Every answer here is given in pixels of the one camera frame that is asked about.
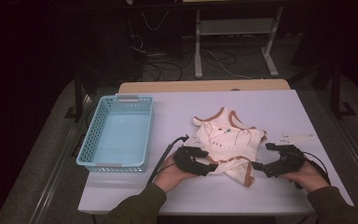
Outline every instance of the dark green sleeve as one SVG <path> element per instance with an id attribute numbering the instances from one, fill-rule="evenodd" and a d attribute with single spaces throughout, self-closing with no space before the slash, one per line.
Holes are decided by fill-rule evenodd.
<path id="1" fill-rule="evenodd" d="M 167 195 L 162 189 L 148 184 L 139 195 L 130 196 L 110 211 L 104 223 L 156 223 L 159 209 L 166 200 Z"/>
<path id="2" fill-rule="evenodd" d="M 358 224 L 358 210 L 348 205 L 336 187 L 317 189 L 308 195 L 320 224 Z"/>

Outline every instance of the white table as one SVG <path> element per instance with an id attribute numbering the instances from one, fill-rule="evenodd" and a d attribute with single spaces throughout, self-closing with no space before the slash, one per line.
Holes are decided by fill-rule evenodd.
<path id="1" fill-rule="evenodd" d="M 158 162 L 162 152 L 175 138 L 191 135 L 194 116 L 208 118 L 222 106 L 233 109 L 241 121 L 267 131 L 258 161 L 269 163 L 279 154 L 267 151 L 265 143 L 275 142 L 286 133 L 317 134 L 295 91 L 198 91 L 149 92 L 154 96 L 155 114 L 151 134 L 149 161 L 146 173 L 89 174 L 78 210 L 90 214 L 105 214 L 127 197 L 138 194 Z M 298 148 L 314 154 L 327 167 L 332 185 L 338 187 L 352 204 L 336 170 L 328 159 L 319 138 L 299 144 Z M 208 175 L 187 180 L 168 193 L 160 210 L 162 215 L 249 215 L 283 216 L 311 215 L 305 190 L 298 190 L 282 178 L 267 178 L 255 171 L 255 183 L 245 188 L 225 175 Z"/>

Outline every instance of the blue basket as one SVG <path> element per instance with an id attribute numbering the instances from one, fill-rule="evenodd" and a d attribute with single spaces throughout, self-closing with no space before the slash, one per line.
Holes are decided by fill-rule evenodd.
<path id="1" fill-rule="evenodd" d="M 76 162 L 93 172 L 145 172 L 152 96 L 104 96 Z"/>

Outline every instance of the gray floor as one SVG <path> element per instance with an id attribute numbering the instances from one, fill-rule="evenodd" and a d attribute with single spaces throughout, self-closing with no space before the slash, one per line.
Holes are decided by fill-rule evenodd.
<path id="1" fill-rule="evenodd" d="M 279 78 L 287 79 L 303 70 L 290 64 L 300 39 L 300 36 L 276 38 L 271 57 L 280 72 Z M 259 52 L 265 41 L 264 36 L 203 40 L 203 79 L 271 78 Z M 145 67 L 142 81 L 176 80 L 179 77 L 181 80 L 197 81 L 192 61 L 193 46 L 188 44 L 186 48 L 188 51 L 183 59 L 161 55 L 163 51 L 148 52 L 154 56 L 147 57 L 147 61 L 154 66 Z M 227 71 L 219 67 L 211 53 L 217 58 L 227 58 L 221 61 Z M 312 79 L 313 75 L 304 77 L 292 85 L 292 89 L 297 90 L 327 154 L 358 206 L 358 161 L 353 156 L 353 151 L 358 153 L 358 90 L 353 83 L 342 78 L 341 100 L 350 103 L 357 116 L 339 120 L 329 109 L 329 88 L 325 91 L 313 90 L 310 85 Z M 90 215 L 77 211 L 88 171 L 76 165 L 76 157 L 72 153 L 81 135 L 87 131 L 86 123 L 92 116 L 89 110 L 101 95 L 115 91 L 100 89 L 99 94 L 87 97 L 85 113 L 78 123 L 74 123 L 73 119 L 64 118 L 67 109 L 75 104 L 74 84 L 63 90 L 7 198 L 0 213 L 0 223 L 92 223 Z M 103 216 L 96 218 L 101 223 Z M 276 217 L 276 221 L 291 224 L 298 223 L 301 218 Z M 314 223 L 314 220 L 315 217 L 311 217 L 305 223 Z"/>

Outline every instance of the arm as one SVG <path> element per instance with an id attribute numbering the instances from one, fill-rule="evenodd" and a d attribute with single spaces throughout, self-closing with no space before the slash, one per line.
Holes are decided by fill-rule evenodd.
<path id="1" fill-rule="evenodd" d="M 309 193 L 308 200 L 315 209 L 320 224 L 358 224 L 358 210 L 348 205 L 338 188 L 331 187 L 307 161 L 298 172 L 282 177 L 296 181 Z"/>
<path id="2" fill-rule="evenodd" d="M 109 212 L 104 223 L 156 223 L 159 209 L 167 200 L 166 193 L 182 181 L 196 176 L 181 171 L 174 164 L 172 156 L 168 157 L 161 167 L 153 183 L 148 184 L 139 195 L 130 196 L 121 202 Z"/>

